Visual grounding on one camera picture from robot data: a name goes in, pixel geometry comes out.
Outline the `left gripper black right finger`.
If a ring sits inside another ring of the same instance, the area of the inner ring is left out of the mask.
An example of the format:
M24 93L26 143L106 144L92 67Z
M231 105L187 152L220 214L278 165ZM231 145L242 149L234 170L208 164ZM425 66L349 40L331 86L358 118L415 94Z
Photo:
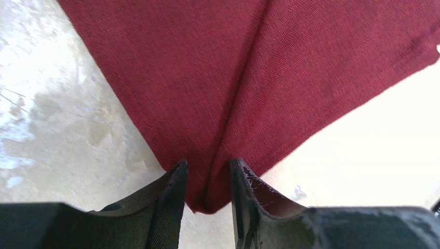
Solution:
M411 206L305 207L229 163L236 248L439 248L439 219Z

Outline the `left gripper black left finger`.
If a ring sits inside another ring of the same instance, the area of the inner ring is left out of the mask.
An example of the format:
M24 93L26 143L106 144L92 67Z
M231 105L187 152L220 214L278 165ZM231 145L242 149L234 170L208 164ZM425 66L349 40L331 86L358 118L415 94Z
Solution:
M1 248L178 248L187 163L100 211L65 203L1 205Z

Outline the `dark red cloth napkin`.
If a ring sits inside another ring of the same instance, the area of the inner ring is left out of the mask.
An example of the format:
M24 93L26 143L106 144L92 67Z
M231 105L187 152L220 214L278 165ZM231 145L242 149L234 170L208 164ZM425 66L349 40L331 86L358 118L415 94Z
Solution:
M186 203L230 202L227 162L262 175L439 58L439 1L60 1Z

